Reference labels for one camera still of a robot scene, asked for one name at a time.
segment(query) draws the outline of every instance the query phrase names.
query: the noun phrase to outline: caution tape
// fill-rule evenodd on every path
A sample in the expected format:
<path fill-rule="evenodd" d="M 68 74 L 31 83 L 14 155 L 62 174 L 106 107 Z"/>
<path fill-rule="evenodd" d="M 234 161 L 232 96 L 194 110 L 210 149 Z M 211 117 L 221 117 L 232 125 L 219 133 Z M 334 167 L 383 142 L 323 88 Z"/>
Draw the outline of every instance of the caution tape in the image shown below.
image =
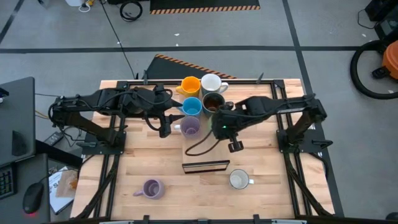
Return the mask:
<path fill-rule="evenodd" d="M 190 13 L 190 12 L 224 12 L 224 11 L 243 11 L 243 10 L 260 10 L 260 6 L 225 6 L 225 7 L 200 7 L 188 9 L 157 9 L 150 13 L 154 14 L 174 14 L 174 13 Z"/>
<path fill-rule="evenodd" d="M 207 73 L 212 73 L 212 74 L 218 75 L 221 78 L 229 78 L 229 79 L 236 78 L 236 77 L 233 77 L 231 75 L 227 75 L 227 74 L 222 73 L 222 72 L 217 72 L 217 71 L 209 69 L 209 68 L 205 68 L 205 67 L 202 67 L 202 66 L 199 66 L 199 65 L 195 65 L 195 64 L 192 64 L 192 63 L 189 63 L 189 62 L 184 62 L 183 60 L 179 60 L 179 59 L 176 59 L 176 58 L 168 57 L 166 55 L 157 54 L 157 55 L 155 55 L 155 57 L 162 58 L 164 60 L 169 60 L 169 61 L 174 62 L 174 63 L 179 63 L 181 65 L 185 65 L 185 66 L 188 66 L 188 67 L 191 67 L 191 68 L 199 69 L 199 70 L 202 70 L 202 71 L 207 72 Z"/>

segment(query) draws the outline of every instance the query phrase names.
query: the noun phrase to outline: concrete floor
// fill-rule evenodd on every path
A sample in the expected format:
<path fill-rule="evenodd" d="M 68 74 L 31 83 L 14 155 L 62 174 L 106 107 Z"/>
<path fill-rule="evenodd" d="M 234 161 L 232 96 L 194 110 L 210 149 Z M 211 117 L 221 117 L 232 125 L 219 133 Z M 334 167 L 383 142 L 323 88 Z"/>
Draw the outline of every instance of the concrete floor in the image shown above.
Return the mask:
<path fill-rule="evenodd" d="M 125 47 L 293 46 L 283 1 L 260 0 L 260 11 L 168 15 L 149 15 L 149 2 L 143 2 L 144 13 L 133 23 L 122 21 L 116 6 L 105 7 Z M 377 39 L 373 30 L 356 23 L 357 12 L 369 1 L 288 0 L 299 44 L 359 46 Z M 0 30 L 17 2 L 0 1 Z M 371 25 L 366 15 L 361 20 Z M 0 51 L 91 47 L 119 47 L 98 3 L 89 13 L 80 13 L 62 0 L 50 1 L 47 8 L 35 0 L 25 0 L 0 39 Z M 134 71 L 142 74 L 159 53 L 238 78 L 257 78 L 262 72 L 264 78 L 302 77 L 294 51 L 153 51 L 128 52 L 127 57 Z M 312 89 L 328 113 L 323 129 L 326 138 L 334 141 L 329 152 L 345 216 L 383 219 L 398 211 L 398 151 L 394 149 L 398 104 L 397 100 L 367 98 L 354 89 L 349 79 L 352 55 L 350 51 L 303 52 Z M 365 84 L 381 93 L 398 91 L 388 80 L 369 78 L 379 64 L 377 55 L 364 54 L 359 71 Z M 90 94 L 101 80 L 132 79 L 122 53 L 117 52 L 0 54 L 1 83 L 27 76 L 35 77 L 37 93 L 53 95 Z M 36 96 L 37 110 L 47 111 L 53 100 Z M 36 122 L 39 140 L 56 131 L 47 120 L 37 118 Z M 64 141 L 58 147 L 72 150 Z M 66 219 L 69 212 L 66 209 L 52 218 Z"/>

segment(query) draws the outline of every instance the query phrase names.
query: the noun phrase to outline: purple mug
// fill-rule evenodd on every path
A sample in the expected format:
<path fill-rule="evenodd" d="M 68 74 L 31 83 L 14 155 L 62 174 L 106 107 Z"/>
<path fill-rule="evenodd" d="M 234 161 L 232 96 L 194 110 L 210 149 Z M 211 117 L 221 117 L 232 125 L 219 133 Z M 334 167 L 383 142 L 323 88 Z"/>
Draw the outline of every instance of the purple mug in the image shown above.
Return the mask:
<path fill-rule="evenodd" d="M 186 116 L 174 129 L 179 130 L 186 138 L 194 138 L 199 135 L 200 121 L 196 117 Z"/>
<path fill-rule="evenodd" d="M 142 190 L 139 190 L 133 194 L 133 196 L 141 196 L 144 195 L 149 199 L 160 199 L 163 197 L 165 192 L 164 184 L 160 180 L 151 179 L 147 180 L 144 183 Z"/>

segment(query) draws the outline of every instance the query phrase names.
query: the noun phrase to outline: white object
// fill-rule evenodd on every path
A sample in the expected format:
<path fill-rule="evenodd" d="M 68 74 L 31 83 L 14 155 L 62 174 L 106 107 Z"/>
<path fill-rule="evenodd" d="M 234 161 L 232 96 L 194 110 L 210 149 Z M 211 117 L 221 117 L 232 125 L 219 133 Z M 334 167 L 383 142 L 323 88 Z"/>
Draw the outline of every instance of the white object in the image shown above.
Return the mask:
<path fill-rule="evenodd" d="M 91 7 L 90 7 L 89 4 L 87 4 L 87 2 L 84 3 L 84 4 L 82 4 L 82 5 L 79 7 L 79 11 L 80 11 L 80 12 L 89 12 L 89 11 L 91 10 Z"/>
<path fill-rule="evenodd" d="M 66 0 L 69 6 L 81 6 L 85 0 Z"/>
<path fill-rule="evenodd" d="M 228 89 L 228 83 L 221 82 L 221 78 L 215 74 L 206 74 L 201 78 L 201 85 L 207 91 L 223 93 Z"/>
<path fill-rule="evenodd" d="M 75 196 L 72 197 L 57 197 L 57 187 L 61 180 L 62 172 L 57 172 L 49 177 L 49 189 L 50 189 L 50 205 L 55 214 L 61 212 L 66 206 L 68 206 Z"/>
<path fill-rule="evenodd" d="M 181 125 L 179 125 L 179 124 L 174 125 L 174 129 L 181 132 Z"/>
<path fill-rule="evenodd" d="M 229 175 L 229 183 L 236 189 L 245 189 L 249 184 L 254 184 L 254 180 L 249 179 L 248 173 L 244 170 L 236 169 Z"/>

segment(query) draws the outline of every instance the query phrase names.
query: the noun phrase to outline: wooden table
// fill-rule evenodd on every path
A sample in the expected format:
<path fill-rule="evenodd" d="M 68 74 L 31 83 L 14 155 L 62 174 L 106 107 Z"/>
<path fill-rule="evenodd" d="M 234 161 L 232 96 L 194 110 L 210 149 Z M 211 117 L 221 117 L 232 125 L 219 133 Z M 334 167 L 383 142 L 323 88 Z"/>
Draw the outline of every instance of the wooden table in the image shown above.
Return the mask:
<path fill-rule="evenodd" d="M 288 97 L 303 95 L 299 79 L 284 81 Z M 102 81 L 100 88 L 116 87 L 116 83 L 114 80 Z M 166 88 L 174 90 L 175 86 Z M 254 95 L 272 96 L 266 85 L 230 85 L 223 95 L 227 101 L 233 102 Z M 180 97 L 174 92 L 173 99 L 179 100 Z M 175 108 L 167 112 L 179 114 Z M 296 122 L 300 114 L 292 117 Z M 98 113 L 93 117 L 93 121 L 103 127 L 109 126 L 109 120 L 109 117 Z M 127 119 L 126 124 L 129 126 L 126 129 L 126 148 L 119 163 L 112 220 L 142 220 L 144 215 L 150 215 L 151 220 L 252 219 L 253 214 L 259 214 L 261 218 L 294 217 L 283 155 L 278 151 L 275 116 L 239 133 L 238 138 L 245 147 L 243 151 L 229 153 L 228 141 L 214 150 L 214 154 L 222 153 L 222 158 L 227 156 L 224 159 L 231 161 L 226 171 L 202 174 L 184 174 L 184 141 L 178 131 L 161 139 L 141 119 Z M 95 156 L 82 168 L 71 217 L 78 215 L 96 192 L 102 161 L 103 156 Z M 302 154 L 301 161 L 307 187 L 323 207 L 333 213 L 323 164 L 308 154 Z M 228 178 L 234 169 L 245 170 L 254 179 L 254 184 L 244 190 L 232 189 Z M 144 181 L 151 178 L 164 182 L 164 197 L 160 200 L 133 197 Z M 301 192 L 298 187 L 296 189 L 300 212 L 304 214 Z M 103 200 L 101 215 L 105 214 L 105 209 L 106 200 Z"/>

